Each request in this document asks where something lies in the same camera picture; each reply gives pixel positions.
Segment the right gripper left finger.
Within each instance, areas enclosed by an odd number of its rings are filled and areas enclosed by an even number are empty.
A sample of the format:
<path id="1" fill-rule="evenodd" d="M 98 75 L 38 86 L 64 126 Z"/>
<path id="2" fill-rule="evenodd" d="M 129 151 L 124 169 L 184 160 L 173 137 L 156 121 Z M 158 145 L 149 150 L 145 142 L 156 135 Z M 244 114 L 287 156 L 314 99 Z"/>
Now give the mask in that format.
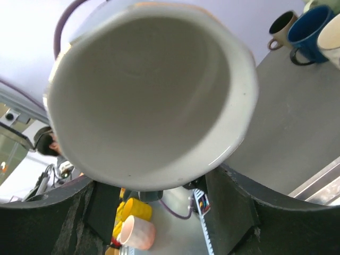
<path id="1" fill-rule="evenodd" d="M 1 205 L 1 254 L 104 254 L 120 189 L 81 176 Z"/>

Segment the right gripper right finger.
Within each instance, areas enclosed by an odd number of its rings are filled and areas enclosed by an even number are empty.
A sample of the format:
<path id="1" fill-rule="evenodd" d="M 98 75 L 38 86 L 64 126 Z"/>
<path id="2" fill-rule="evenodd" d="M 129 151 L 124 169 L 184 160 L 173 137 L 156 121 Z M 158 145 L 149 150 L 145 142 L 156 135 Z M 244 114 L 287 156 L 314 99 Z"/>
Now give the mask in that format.
<path id="1" fill-rule="evenodd" d="M 339 207 L 281 194 L 225 164 L 206 182 L 215 254 L 339 254 Z"/>

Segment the grey blue mug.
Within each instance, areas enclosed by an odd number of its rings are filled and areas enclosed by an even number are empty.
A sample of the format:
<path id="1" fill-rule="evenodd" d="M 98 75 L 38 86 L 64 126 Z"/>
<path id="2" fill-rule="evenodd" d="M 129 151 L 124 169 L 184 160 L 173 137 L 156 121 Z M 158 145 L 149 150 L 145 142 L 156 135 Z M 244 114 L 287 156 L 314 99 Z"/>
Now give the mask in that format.
<path id="1" fill-rule="evenodd" d="M 205 9 L 108 1 L 58 54 L 43 102 L 78 170 L 161 191 L 208 173 L 238 148 L 258 93 L 251 51 Z"/>

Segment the brown striped cup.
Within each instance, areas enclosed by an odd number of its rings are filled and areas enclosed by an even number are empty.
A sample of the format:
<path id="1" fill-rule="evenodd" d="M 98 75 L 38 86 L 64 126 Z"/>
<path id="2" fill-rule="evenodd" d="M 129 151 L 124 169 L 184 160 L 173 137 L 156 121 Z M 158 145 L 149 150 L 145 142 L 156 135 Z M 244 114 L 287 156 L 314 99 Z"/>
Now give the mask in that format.
<path id="1" fill-rule="evenodd" d="M 298 19 L 298 16 L 294 11 L 287 11 L 279 16 L 270 26 L 269 34 L 272 39 L 268 42 L 268 49 L 270 51 L 278 50 L 285 46 L 292 49 L 293 46 L 287 39 L 288 32 L 291 26 Z"/>

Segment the dark blue mug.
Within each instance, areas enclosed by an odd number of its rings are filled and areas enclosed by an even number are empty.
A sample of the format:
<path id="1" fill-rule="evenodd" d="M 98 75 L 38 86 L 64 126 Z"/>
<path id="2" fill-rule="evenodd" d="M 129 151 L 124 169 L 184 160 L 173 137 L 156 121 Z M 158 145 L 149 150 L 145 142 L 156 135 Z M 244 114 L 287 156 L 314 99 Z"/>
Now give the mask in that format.
<path id="1" fill-rule="evenodd" d="M 328 61 L 317 46 L 317 39 L 322 29 L 335 17 L 327 5 L 319 5 L 301 15 L 291 26 L 287 34 L 288 42 L 293 46 L 290 60 L 297 66 L 307 66 Z"/>

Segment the cream mug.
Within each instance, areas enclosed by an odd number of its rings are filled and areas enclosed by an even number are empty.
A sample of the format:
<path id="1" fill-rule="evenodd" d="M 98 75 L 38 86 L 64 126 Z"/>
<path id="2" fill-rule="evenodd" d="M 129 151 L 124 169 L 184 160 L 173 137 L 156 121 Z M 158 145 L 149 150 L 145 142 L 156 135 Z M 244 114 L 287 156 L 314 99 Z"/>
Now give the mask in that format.
<path id="1" fill-rule="evenodd" d="M 339 70 L 340 16 L 336 15 L 322 29 L 317 39 L 321 53 Z"/>

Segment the green mug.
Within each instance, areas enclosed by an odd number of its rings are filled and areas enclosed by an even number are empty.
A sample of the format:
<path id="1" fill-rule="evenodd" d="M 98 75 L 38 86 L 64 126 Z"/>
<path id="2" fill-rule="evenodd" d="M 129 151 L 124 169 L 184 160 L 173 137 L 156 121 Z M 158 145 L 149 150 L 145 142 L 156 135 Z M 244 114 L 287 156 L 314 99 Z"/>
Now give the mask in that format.
<path id="1" fill-rule="evenodd" d="M 304 1 L 305 6 L 303 8 L 303 13 L 307 12 L 308 10 L 320 6 L 320 5 L 327 5 L 331 8 L 331 10 L 335 14 L 339 14 L 339 0 L 309 0 Z"/>

